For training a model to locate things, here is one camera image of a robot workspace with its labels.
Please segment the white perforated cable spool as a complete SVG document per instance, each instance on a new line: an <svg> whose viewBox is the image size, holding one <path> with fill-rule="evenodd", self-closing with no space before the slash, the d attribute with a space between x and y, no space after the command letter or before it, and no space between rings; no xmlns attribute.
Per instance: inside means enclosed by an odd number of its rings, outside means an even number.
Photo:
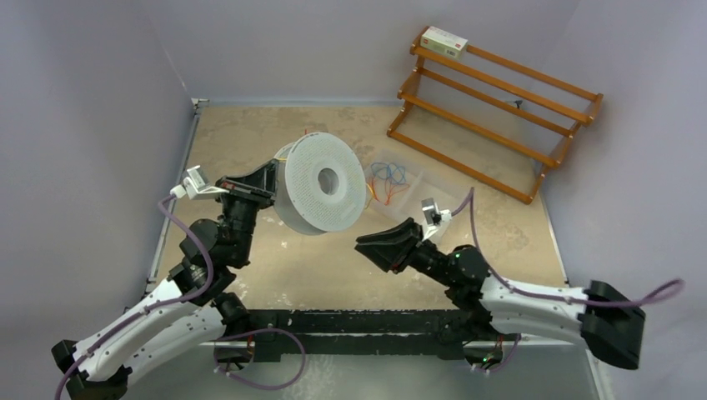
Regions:
<svg viewBox="0 0 707 400"><path fill-rule="evenodd" d="M353 149L327 132L311 132L281 147L275 212L304 235L341 232L360 218L367 200L362 165Z"/></svg>

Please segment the clear plastic divided tray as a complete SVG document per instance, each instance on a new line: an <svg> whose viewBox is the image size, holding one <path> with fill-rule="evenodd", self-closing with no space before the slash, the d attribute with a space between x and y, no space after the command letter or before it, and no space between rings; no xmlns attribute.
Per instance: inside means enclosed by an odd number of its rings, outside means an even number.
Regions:
<svg viewBox="0 0 707 400"><path fill-rule="evenodd" d="M400 223L408 217L424 224L421 201L433 198L440 209L453 211L466 198L469 185L430 170L412 157L389 149L379 150L364 167L368 208Z"/></svg>

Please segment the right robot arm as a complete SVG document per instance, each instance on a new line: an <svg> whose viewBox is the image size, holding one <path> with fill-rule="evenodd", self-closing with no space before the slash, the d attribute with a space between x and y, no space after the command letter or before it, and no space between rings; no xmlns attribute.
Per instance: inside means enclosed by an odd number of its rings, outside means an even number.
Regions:
<svg viewBox="0 0 707 400"><path fill-rule="evenodd" d="M606 282L566 288L509 280L471 244L440 251L412 218L358 237L354 248L385 272L412 268L444 286L453 305L470 314L477 338L529 334L582 346L616 368L639 367L645 312Z"/></svg>

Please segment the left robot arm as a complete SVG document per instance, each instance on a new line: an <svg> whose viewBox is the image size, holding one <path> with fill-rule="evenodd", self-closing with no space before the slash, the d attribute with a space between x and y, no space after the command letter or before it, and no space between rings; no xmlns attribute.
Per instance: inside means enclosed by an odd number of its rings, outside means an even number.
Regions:
<svg viewBox="0 0 707 400"><path fill-rule="evenodd" d="M271 159L252 172L222 176L210 182L200 166L188 169L182 182L158 202L158 209L186 235L179 244L182 261L149 294L114 322L75 342L62 340L52 354L63 372L54 397L68 393L72 399L118 399L136 372L126 366L151 339L177 320L208 303L223 299L226 310L216 329L229 341L248 332L248 318L237 309L241 302L224 289L235 279L232 268L249 265L258 212L274 205L279 162ZM199 219L186 226L169 212L170 202L213 199L222 211L215 220Z"/></svg>

